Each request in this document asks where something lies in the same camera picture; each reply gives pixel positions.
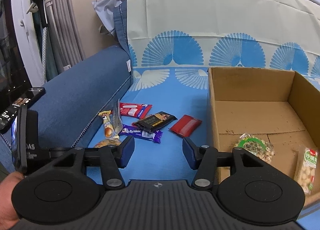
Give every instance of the blue armrest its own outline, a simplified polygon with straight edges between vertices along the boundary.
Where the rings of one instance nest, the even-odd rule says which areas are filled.
[[[43,95],[32,107],[39,113],[39,145],[42,148],[87,147],[102,124],[97,112],[112,108],[130,87],[129,55],[111,46],[76,64],[47,82]],[[11,142],[11,130],[4,134]],[[0,137],[0,161],[14,167],[11,151]]]

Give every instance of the human hand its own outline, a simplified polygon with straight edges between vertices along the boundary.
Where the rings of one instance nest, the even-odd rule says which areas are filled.
[[[12,205],[11,195],[14,187],[23,178],[23,174],[13,172],[0,183],[0,230],[10,229],[19,221]]]

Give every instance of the purple snack package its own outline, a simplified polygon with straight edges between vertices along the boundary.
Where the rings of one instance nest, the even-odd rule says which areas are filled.
[[[160,143],[162,132],[156,130],[153,133],[147,133],[146,131],[143,131],[138,127],[123,125],[123,129],[121,130],[119,135],[132,135],[134,138],[140,138],[148,141],[153,141],[155,143]]]

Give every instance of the green curtain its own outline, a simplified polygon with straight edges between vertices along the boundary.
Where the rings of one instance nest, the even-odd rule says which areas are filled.
[[[39,13],[32,13],[33,16],[33,22],[35,25],[36,30],[36,36],[40,48],[40,55],[42,50],[42,28],[41,28],[41,22],[40,22],[40,16]],[[58,75],[56,63],[54,60],[52,47],[50,43],[50,36],[49,33],[47,33],[47,81],[53,79],[55,76]]]

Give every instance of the screw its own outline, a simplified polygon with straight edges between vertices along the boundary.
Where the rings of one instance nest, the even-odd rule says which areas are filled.
[[[119,187],[122,184],[122,181],[118,178],[111,178],[107,180],[107,185],[110,187]]]
[[[207,187],[210,185],[210,181],[205,178],[199,178],[195,181],[195,185],[198,187]]]

